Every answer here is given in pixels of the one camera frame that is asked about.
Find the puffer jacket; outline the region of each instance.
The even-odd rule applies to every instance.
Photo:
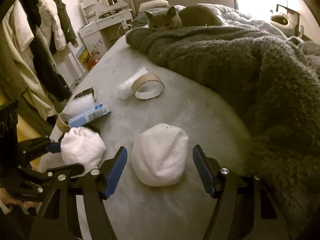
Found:
[[[51,33],[57,50],[62,50],[67,45],[66,38],[61,28],[57,5],[54,0],[39,0],[39,12],[41,15],[40,30],[50,46]]]

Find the fur blanket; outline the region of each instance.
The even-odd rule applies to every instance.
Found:
[[[230,26],[137,27],[126,41],[234,108],[253,138],[248,172],[273,190],[297,236],[320,202],[320,46]]]

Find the bed sheet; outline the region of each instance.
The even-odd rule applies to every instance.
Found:
[[[116,85],[139,68],[160,77],[164,92],[157,98],[127,100],[117,97]],[[107,148],[103,160],[113,158],[120,146],[128,150],[128,162],[114,195],[105,201],[110,222],[119,240],[201,240],[216,201],[204,191],[192,161],[192,148],[200,144],[222,167],[245,175],[251,138],[233,109],[214,91],[177,73],[151,63],[131,49],[121,37],[77,87],[74,95],[95,86],[97,102],[111,107],[111,114],[93,121]],[[181,182],[169,187],[148,187],[134,173],[131,150],[135,137],[146,129],[167,123],[189,136],[188,157]],[[50,136],[62,133],[55,127]],[[65,165],[61,154],[47,153],[39,170]],[[82,196],[77,197],[83,239],[91,239]]]

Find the cat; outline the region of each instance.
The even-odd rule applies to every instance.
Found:
[[[147,12],[148,26],[155,32],[173,30],[190,26],[221,26],[222,21],[208,7],[196,4],[191,5],[178,14],[176,8],[171,6],[168,10]]]

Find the cat's head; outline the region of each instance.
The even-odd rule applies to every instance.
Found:
[[[168,10],[157,12],[144,12],[148,17],[148,26],[155,32],[172,30],[181,27],[181,20],[174,6]]]

